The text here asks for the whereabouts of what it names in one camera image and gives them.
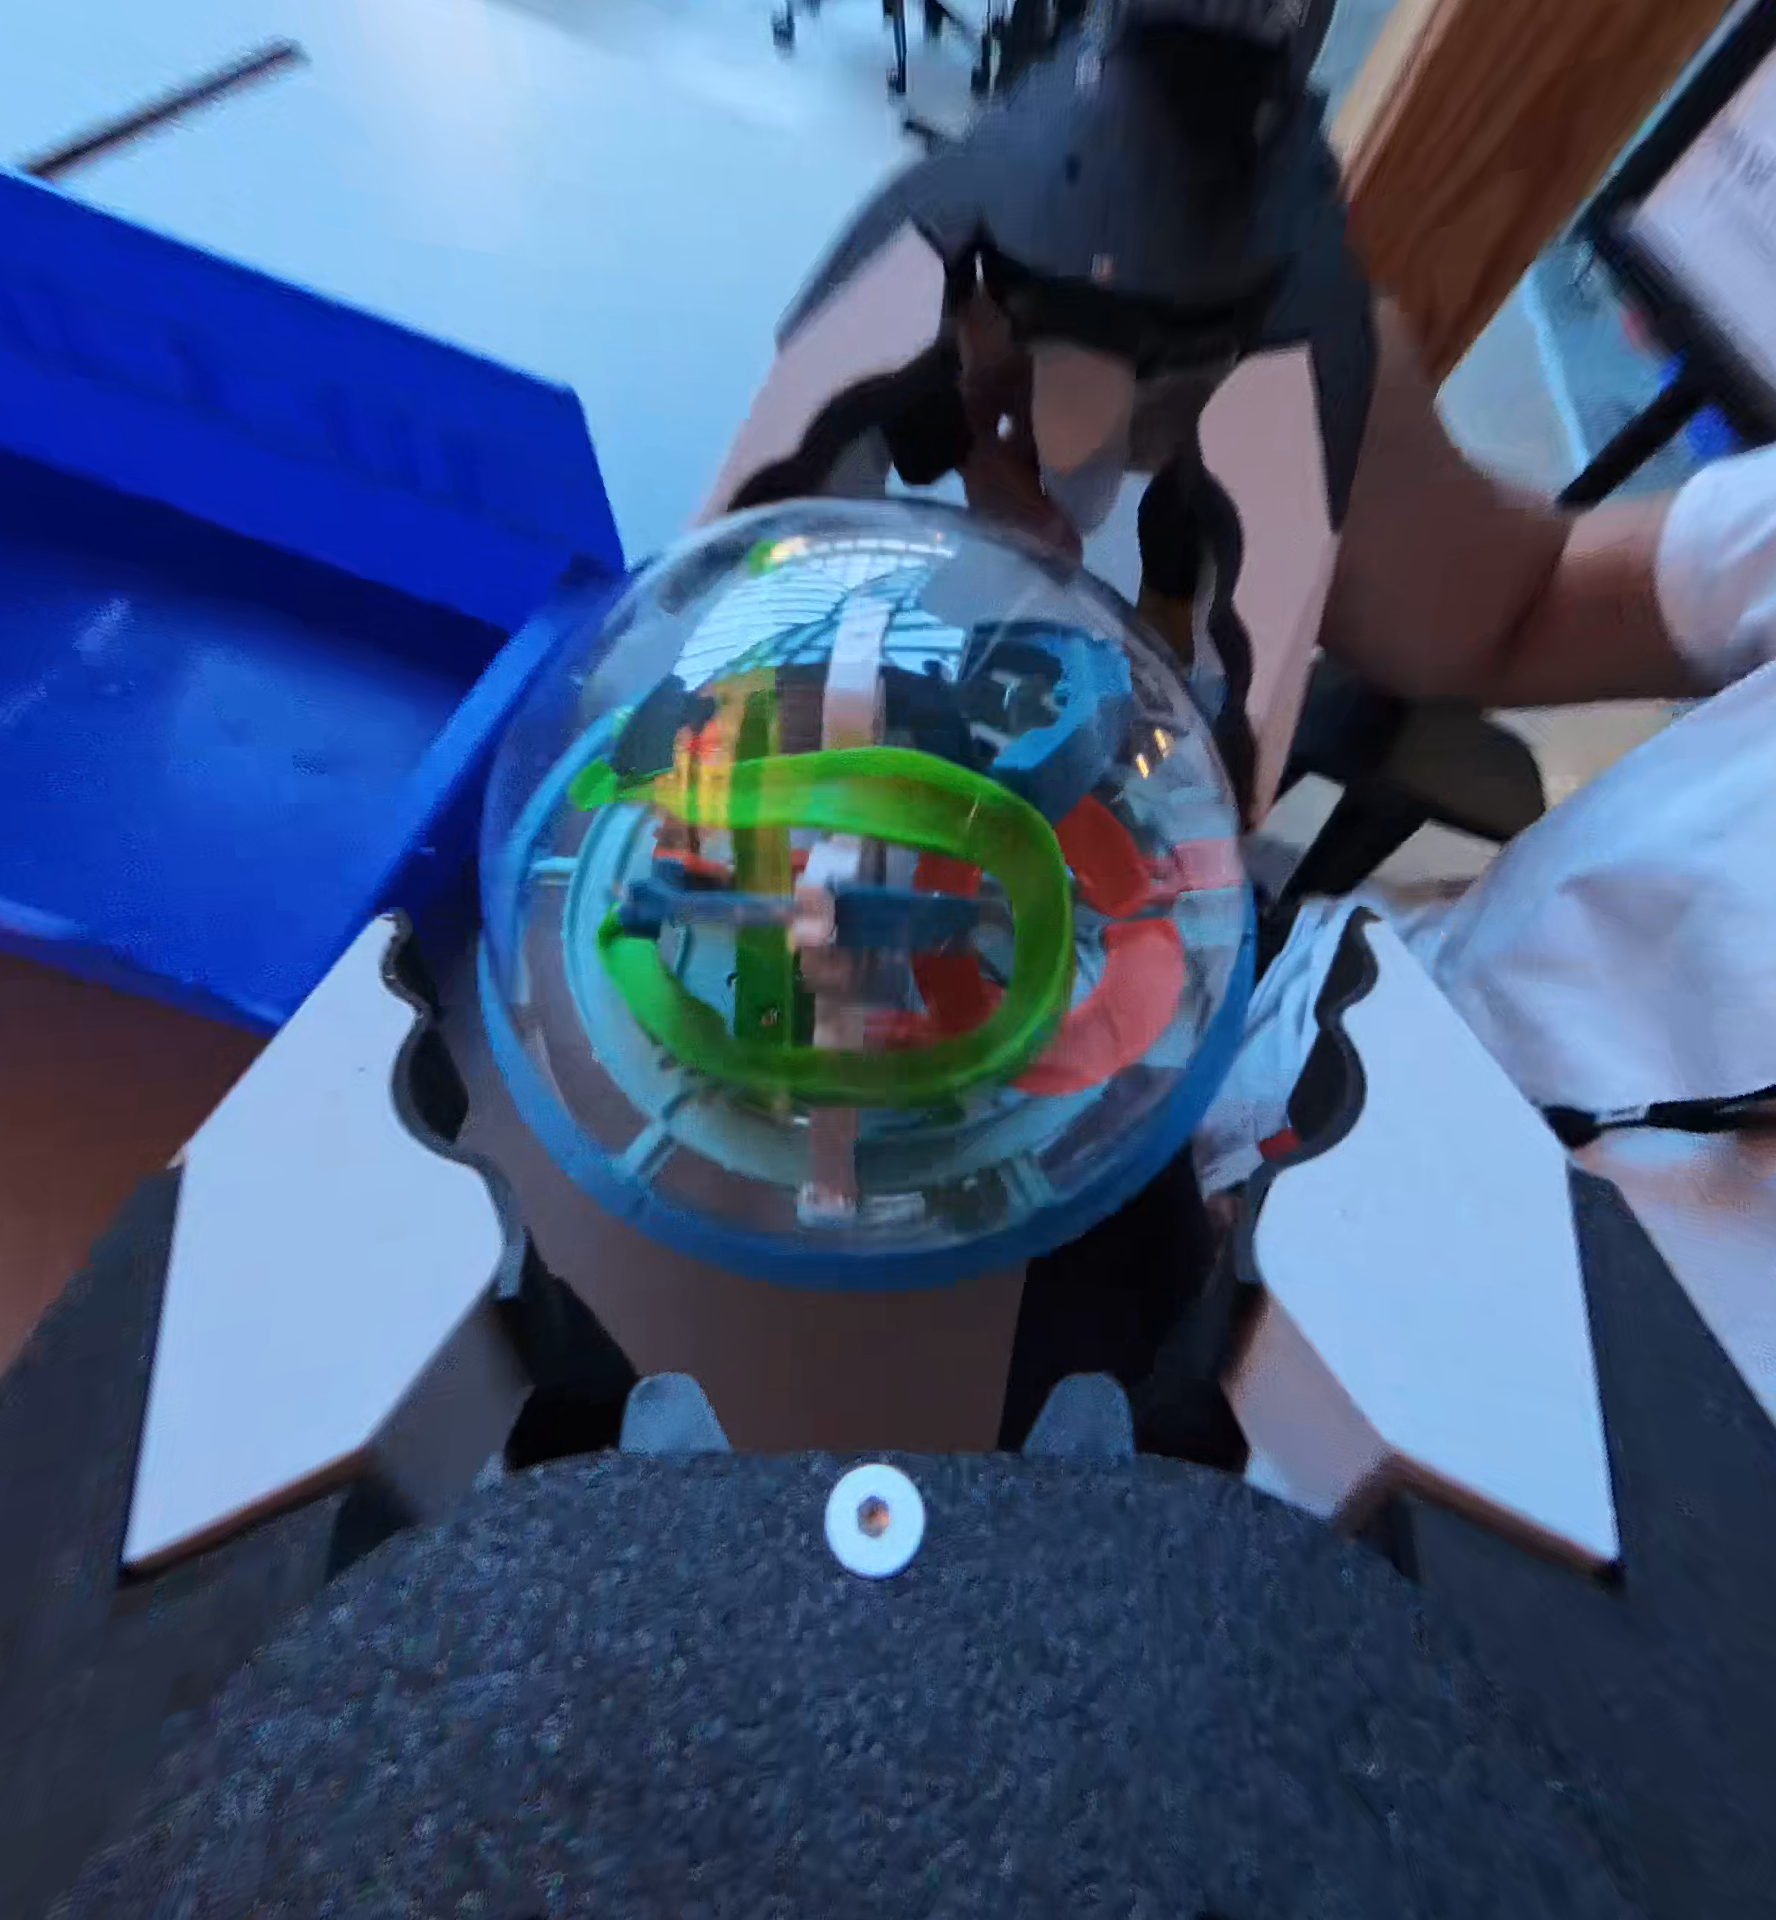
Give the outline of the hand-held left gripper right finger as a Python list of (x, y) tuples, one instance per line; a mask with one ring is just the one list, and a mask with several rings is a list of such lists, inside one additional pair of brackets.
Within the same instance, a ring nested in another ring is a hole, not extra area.
[(1612, 1568), (1568, 1152), (1379, 918), (1347, 925), (1295, 1098), (1238, 1239), (1247, 1483), (1347, 1529), (1412, 1492)]

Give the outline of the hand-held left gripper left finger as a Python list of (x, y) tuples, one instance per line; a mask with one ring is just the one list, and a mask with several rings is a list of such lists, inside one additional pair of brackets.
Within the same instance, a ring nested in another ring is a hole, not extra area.
[(417, 1069), (460, 1080), (415, 963), (405, 916), (369, 921), (175, 1160), (125, 1573), (362, 1484), (426, 1524), (513, 1427), (528, 1237), (423, 1110)]

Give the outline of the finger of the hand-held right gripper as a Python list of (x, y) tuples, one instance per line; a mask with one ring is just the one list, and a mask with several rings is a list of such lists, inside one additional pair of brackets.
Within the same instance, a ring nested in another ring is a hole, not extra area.
[(958, 475), (972, 424), (947, 298), (923, 227), (883, 235), (779, 340), (696, 521)]
[(1137, 615), (1192, 674), (1247, 828), (1282, 790), (1339, 556), (1316, 358), (1242, 358), (1154, 474), (1137, 515)]

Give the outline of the clear plastic maze ball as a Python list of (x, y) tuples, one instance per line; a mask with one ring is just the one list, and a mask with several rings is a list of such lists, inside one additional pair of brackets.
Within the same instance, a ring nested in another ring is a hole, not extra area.
[(923, 1287), (1113, 1217), (1244, 1041), (1211, 642), (950, 504), (705, 525), (493, 758), (478, 1007), (524, 1132), (640, 1239)]

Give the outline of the person's right forearm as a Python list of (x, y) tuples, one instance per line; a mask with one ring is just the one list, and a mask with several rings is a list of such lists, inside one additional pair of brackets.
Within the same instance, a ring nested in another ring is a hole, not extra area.
[(1671, 495), (1566, 511), (1476, 465), (1378, 301), (1378, 380), (1318, 642), (1413, 703), (1551, 708), (1712, 689), (1663, 619)]

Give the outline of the black office chair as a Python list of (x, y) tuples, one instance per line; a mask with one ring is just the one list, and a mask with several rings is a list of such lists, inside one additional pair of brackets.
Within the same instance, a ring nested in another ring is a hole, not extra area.
[(984, 103), (1020, 76), (1058, 36), (1064, 5), (1056, 3), (878, 3), (890, 42), (885, 88), (908, 99), (913, 46), (958, 44), (968, 53), (968, 92)]

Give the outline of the wooden pillar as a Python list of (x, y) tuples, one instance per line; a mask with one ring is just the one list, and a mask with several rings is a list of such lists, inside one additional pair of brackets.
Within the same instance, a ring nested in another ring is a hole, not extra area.
[(1432, 387), (1604, 179), (1724, 3), (1399, 3), (1335, 120), (1348, 235)]

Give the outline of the white printed instruction sheet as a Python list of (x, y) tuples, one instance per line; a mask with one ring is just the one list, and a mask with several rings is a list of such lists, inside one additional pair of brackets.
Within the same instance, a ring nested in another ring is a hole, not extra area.
[(1574, 234), (1663, 377), (1562, 500), (1608, 500), (1698, 418), (1728, 445), (1776, 443), (1776, 3), (1717, 36)]

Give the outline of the blue plastic bin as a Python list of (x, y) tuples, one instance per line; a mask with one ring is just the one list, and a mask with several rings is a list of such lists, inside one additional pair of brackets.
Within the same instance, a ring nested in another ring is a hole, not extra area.
[(621, 577), (574, 390), (0, 168), (0, 949), (274, 1032)]

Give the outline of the black bar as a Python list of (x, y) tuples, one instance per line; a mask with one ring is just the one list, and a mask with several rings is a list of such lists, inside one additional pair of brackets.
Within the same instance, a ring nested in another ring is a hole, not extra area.
[(308, 64), (304, 48), (293, 39), (262, 44), (223, 66), (158, 92), (136, 108), (105, 116), (12, 166), (20, 177), (56, 185), (108, 160), (187, 120), (223, 105), (253, 86), (271, 84)]

